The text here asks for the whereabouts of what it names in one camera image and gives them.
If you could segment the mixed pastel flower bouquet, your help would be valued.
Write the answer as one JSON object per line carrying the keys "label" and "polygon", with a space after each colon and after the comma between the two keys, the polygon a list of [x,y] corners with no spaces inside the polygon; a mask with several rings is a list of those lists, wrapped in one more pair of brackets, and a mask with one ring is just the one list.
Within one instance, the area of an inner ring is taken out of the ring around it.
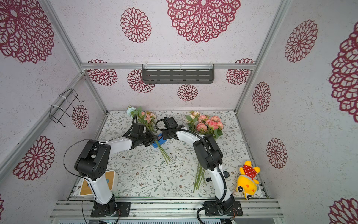
{"label": "mixed pastel flower bouquet", "polygon": [[144,125],[146,132],[152,136],[153,140],[151,140],[151,144],[160,150],[165,162],[169,164],[171,159],[161,146],[159,142],[159,135],[155,129],[156,115],[150,111],[143,111],[141,108],[135,108],[131,106],[127,109],[127,115],[132,117],[134,123],[139,122],[140,124]]}

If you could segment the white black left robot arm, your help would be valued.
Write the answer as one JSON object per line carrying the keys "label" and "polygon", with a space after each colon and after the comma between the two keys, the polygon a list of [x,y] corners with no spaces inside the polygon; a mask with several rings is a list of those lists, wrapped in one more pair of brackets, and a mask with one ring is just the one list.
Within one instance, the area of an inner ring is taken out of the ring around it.
{"label": "white black left robot arm", "polygon": [[106,182],[105,172],[109,158],[116,153],[132,150],[137,146],[149,146],[156,139],[151,132],[131,134],[116,140],[100,142],[85,139],[85,147],[75,162],[74,168],[89,184],[97,204],[107,205],[113,198]]}

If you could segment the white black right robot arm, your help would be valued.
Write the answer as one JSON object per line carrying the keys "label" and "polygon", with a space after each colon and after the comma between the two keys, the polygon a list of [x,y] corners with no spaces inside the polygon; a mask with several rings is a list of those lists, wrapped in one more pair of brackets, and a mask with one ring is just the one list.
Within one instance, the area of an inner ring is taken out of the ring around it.
{"label": "white black right robot arm", "polygon": [[174,138],[193,146],[199,164],[209,172],[213,182],[215,197],[217,198],[215,205],[222,209],[231,208],[235,199],[227,189],[222,167],[223,154],[214,137],[210,134],[200,135],[188,129],[162,129],[161,131],[164,139]]}

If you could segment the pink rose bouquet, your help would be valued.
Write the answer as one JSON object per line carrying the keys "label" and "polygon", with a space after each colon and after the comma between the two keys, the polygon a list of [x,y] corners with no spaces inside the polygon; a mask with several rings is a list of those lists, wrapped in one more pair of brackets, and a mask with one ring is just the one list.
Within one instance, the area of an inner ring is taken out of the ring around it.
{"label": "pink rose bouquet", "polygon": [[[197,111],[191,111],[186,116],[186,120],[190,131],[201,135],[211,134],[215,139],[223,135],[224,124],[219,116],[210,117]],[[204,169],[198,164],[193,193],[199,189],[201,182],[204,180],[204,174]]]}

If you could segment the black round knob tool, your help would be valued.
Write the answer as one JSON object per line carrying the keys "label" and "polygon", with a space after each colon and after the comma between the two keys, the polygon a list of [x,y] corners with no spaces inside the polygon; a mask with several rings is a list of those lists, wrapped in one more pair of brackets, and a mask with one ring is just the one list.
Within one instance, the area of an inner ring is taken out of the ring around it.
{"label": "black round knob tool", "polygon": [[223,173],[223,175],[224,175],[224,177],[225,177],[225,178],[228,178],[228,177],[230,177],[230,174],[229,174],[229,172],[227,172],[227,171],[223,171],[222,173]]}

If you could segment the wooden lid tissue box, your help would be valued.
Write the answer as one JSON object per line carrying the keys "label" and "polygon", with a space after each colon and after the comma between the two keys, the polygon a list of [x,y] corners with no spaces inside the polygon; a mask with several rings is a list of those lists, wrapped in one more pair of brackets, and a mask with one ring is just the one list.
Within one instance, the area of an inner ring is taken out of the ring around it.
{"label": "wooden lid tissue box", "polygon": [[[117,192],[118,175],[114,170],[108,170],[105,173],[105,178],[109,190],[115,194]],[[94,194],[86,180],[81,180],[78,185],[78,196],[83,198],[94,198]]]}

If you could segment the yellow plush bear toy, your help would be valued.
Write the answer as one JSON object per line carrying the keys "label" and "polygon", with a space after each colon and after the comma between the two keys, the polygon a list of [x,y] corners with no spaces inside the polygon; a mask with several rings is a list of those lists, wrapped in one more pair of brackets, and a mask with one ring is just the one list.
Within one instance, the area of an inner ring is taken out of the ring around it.
{"label": "yellow plush bear toy", "polygon": [[245,199],[250,200],[257,192],[259,181],[256,176],[260,173],[259,167],[254,167],[251,161],[245,161],[239,168],[239,176],[236,182],[236,191],[241,193]]}

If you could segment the grey wall shelf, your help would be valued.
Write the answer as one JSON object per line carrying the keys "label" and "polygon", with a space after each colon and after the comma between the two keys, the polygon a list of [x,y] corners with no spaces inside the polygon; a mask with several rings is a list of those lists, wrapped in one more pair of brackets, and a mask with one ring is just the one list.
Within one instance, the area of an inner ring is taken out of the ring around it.
{"label": "grey wall shelf", "polygon": [[211,84],[214,81],[215,66],[142,65],[142,80],[145,84]]}

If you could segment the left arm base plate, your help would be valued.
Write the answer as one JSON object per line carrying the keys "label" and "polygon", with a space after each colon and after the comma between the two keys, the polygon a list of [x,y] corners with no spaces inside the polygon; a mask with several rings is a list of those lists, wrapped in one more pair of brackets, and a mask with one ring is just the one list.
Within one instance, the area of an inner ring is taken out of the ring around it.
{"label": "left arm base plate", "polygon": [[90,217],[128,217],[131,202],[113,202],[108,205],[94,203]]}

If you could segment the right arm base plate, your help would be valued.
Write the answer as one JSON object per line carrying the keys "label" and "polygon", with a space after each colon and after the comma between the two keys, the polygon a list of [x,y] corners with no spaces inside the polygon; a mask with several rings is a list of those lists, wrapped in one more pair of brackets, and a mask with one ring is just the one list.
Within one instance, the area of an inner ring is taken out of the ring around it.
{"label": "right arm base plate", "polygon": [[243,216],[243,210],[239,201],[234,201],[231,205],[225,203],[217,204],[216,206],[209,207],[214,204],[214,201],[205,201],[203,206],[205,208],[205,215],[211,216],[226,216],[237,217]]}

